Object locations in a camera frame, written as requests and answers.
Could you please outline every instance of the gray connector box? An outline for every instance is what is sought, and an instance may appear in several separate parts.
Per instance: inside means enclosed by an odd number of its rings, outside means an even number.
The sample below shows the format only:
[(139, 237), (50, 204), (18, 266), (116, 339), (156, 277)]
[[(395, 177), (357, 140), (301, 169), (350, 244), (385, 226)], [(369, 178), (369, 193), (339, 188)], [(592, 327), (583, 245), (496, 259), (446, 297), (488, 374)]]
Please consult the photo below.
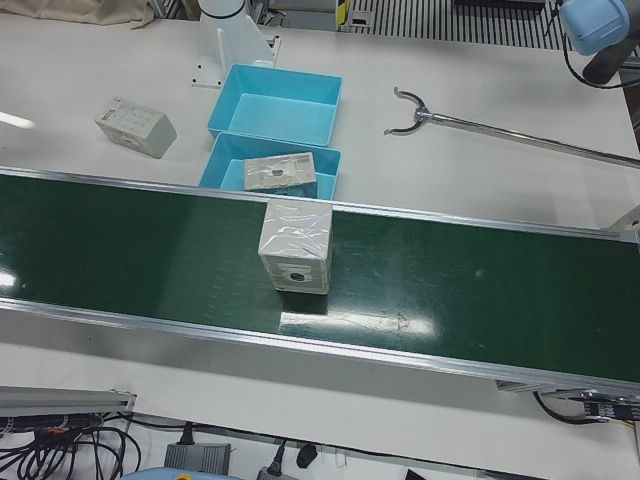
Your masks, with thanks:
[(96, 117), (109, 140), (160, 158), (177, 138), (169, 118), (161, 112), (114, 97)]
[(267, 472), (267, 467), (262, 467), (258, 472), (258, 478), (256, 480), (297, 480), (297, 479), (289, 475), (285, 475), (284, 473), (279, 477), (276, 477), (274, 475), (271, 475), (269, 472)]
[(164, 466), (192, 472), (229, 474), (230, 443), (196, 443), (167, 445)]

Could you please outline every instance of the conveyor belt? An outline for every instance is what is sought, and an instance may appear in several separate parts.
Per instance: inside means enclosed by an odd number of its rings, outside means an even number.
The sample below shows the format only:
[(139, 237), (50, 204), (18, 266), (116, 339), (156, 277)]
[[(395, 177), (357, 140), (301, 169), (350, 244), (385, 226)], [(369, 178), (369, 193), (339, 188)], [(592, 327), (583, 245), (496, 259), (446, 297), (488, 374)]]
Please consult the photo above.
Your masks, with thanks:
[(382, 36), (449, 40), (560, 50), (553, 4), (541, 12), (517, 8), (454, 6), (454, 0), (352, 0), (352, 11), (373, 12), (368, 27), (345, 31)]
[(330, 342), (426, 368), (437, 357), (462, 373), (469, 361), (514, 381), (536, 369), (640, 384), (636, 244), (337, 207), (330, 295), (280, 295), (257, 256), (264, 203), (207, 194), (0, 175), (0, 306)]

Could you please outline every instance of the plastic tray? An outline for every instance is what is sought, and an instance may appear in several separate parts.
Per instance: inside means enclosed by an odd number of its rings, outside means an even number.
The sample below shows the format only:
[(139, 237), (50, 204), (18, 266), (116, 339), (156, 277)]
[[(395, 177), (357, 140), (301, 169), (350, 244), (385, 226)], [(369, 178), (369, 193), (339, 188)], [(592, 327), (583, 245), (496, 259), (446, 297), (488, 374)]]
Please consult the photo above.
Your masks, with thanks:
[(317, 198), (332, 200), (340, 167), (339, 151), (232, 133), (220, 133), (216, 138), (200, 186), (243, 191), (245, 159), (303, 152), (313, 153), (318, 179)]
[(233, 65), (209, 131), (327, 146), (341, 90), (340, 77)]

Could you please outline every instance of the small package on table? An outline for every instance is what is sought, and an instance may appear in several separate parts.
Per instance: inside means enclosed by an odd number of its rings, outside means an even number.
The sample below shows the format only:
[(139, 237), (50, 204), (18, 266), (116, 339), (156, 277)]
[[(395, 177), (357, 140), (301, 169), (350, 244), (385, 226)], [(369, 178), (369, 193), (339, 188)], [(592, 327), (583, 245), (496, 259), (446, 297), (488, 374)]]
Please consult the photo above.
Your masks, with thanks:
[(329, 293), (331, 214), (328, 203), (269, 201), (258, 254), (276, 290)]
[(120, 97), (111, 99), (96, 123), (113, 143), (154, 158), (162, 157), (178, 136), (164, 113)]
[(316, 198), (318, 182), (313, 154), (295, 153), (245, 160), (244, 189), (249, 192)]

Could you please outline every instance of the white table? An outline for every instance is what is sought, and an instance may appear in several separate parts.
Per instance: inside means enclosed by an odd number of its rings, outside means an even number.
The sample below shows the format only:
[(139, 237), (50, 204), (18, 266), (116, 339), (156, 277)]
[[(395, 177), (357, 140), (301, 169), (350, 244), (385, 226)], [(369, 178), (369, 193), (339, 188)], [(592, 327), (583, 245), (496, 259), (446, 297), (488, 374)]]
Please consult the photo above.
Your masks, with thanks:
[[(575, 83), (557, 52), (283, 31), (279, 66), (342, 75), (336, 198), (460, 215), (604, 226), (640, 203), (640, 172), (411, 121), (395, 85), (442, 113), (637, 155), (621, 92)], [(0, 16), (0, 164), (196, 184), (213, 90), (190, 86), (196, 25), (144, 30)], [(113, 95), (169, 115), (161, 160), (93, 124)], [(554, 480), (633, 478), (631, 431), (570, 427), (492, 382), (358, 361), (2, 314), (0, 384), (129, 390), (140, 411)]]
[[(213, 139), (216, 90), (192, 88), (197, 28), (143, 30), (0, 17), (0, 164), (195, 185)], [(332, 147), (343, 152), (336, 200), (478, 218), (605, 227), (640, 204), (640, 170), (606, 165), (437, 125), (409, 125), (414, 106), (585, 147), (637, 156), (620, 91), (577, 83), (559, 52), (284, 30), (278, 65), (341, 75)], [(576, 64), (584, 60), (576, 57)], [(164, 111), (179, 138), (161, 160), (115, 146), (93, 124), (114, 95)]]

